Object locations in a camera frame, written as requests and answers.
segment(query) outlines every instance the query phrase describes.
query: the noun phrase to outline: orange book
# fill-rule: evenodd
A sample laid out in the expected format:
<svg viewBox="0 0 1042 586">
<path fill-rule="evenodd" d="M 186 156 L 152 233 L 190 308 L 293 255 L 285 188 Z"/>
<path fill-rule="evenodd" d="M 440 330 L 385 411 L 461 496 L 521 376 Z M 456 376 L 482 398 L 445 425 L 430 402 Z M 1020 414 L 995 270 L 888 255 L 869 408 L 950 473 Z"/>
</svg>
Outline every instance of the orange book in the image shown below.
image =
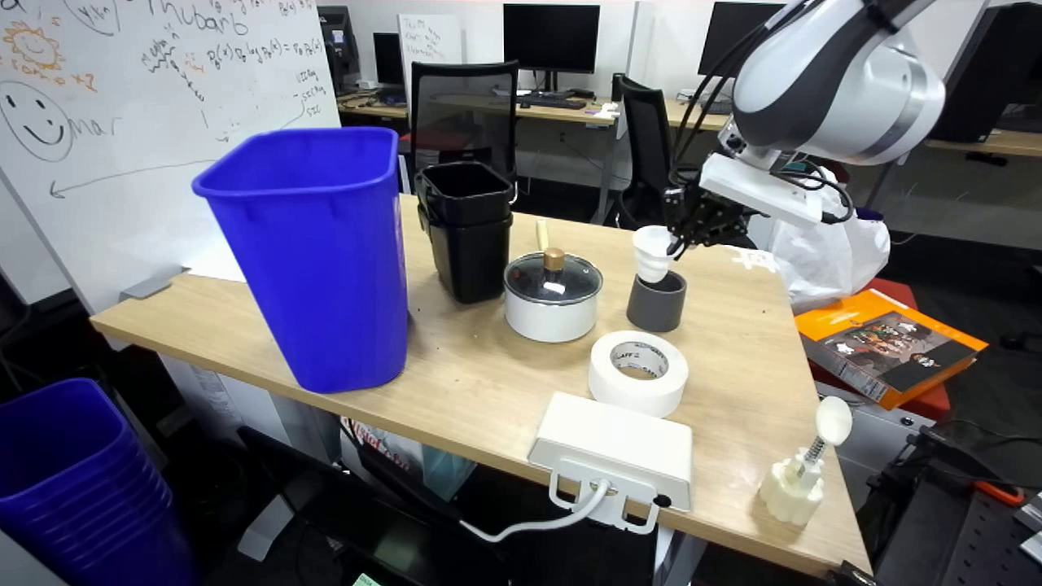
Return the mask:
<svg viewBox="0 0 1042 586">
<path fill-rule="evenodd" d="M 808 308 L 795 323 L 816 363 L 885 411 L 967 372 L 988 347 L 878 290 Z"/>
</svg>

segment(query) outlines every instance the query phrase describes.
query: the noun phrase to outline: roll of tape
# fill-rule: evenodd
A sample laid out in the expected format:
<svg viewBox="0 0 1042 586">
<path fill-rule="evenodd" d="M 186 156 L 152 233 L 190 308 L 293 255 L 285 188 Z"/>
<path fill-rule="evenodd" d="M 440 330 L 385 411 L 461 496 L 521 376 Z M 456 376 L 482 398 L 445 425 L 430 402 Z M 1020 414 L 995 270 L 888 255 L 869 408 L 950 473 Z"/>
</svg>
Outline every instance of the roll of tape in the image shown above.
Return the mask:
<svg viewBox="0 0 1042 586">
<path fill-rule="evenodd" d="M 608 331 L 590 351 L 590 393 L 653 417 L 677 411 L 686 375 L 677 346 L 647 331 Z"/>
</svg>

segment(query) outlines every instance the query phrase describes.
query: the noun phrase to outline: black plastic container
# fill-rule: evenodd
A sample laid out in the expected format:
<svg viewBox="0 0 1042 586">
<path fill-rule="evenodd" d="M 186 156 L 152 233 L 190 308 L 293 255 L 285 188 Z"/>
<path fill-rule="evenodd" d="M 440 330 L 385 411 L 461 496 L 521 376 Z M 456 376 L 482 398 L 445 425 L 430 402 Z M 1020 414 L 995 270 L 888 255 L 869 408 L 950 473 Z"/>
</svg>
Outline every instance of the black plastic container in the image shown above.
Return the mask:
<svg viewBox="0 0 1042 586">
<path fill-rule="evenodd" d="M 502 297 L 512 251 L 512 181 L 487 162 L 444 162 L 423 174 L 422 219 L 440 284 L 461 304 Z"/>
</svg>

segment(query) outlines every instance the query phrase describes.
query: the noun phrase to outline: power strip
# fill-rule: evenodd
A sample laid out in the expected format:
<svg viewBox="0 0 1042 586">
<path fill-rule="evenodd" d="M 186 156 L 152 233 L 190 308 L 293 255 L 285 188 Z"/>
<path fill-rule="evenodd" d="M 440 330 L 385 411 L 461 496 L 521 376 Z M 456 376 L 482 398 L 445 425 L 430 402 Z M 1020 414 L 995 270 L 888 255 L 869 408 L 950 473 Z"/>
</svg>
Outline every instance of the power strip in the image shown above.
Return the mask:
<svg viewBox="0 0 1042 586">
<path fill-rule="evenodd" d="M 691 425 L 554 393 L 529 461 L 572 481 L 608 481 L 628 501 L 691 507 Z"/>
</svg>

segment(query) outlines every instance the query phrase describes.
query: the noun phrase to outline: blue trash bin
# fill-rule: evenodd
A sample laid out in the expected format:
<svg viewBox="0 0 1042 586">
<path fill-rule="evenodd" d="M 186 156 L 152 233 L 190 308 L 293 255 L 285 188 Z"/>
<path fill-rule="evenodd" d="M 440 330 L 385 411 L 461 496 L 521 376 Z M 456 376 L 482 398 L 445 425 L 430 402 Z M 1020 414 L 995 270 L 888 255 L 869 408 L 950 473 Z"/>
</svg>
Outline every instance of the blue trash bin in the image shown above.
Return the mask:
<svg viewBox="0 0 1042 586">
<path fill-rule="evenodd" d="M 274 131 L 244 141 L 191 188 L 308 392 L 377 387 L 408 358 L 399 133 Z"/>
<path fill-rule="evenodd" d="M 165 481 L 89 376 L 0 402 L 0 528 L 64 583 L 200 578 Z"/>
</svg>

